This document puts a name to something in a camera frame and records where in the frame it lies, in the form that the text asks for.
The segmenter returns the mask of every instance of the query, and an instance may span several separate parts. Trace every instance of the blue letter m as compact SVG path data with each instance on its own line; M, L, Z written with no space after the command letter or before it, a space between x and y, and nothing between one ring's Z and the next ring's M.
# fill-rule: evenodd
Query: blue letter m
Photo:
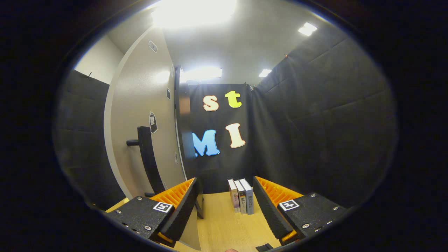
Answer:
M196 151L199 153L199 155L203 156L205 147L207 147L207 156L216 155L219 154L219 150L216 147L216 141L215 141L215 134L216 130L207 130L204 132L204 136L202 137L202 141L199 140L198 136L193 133L193 144Z

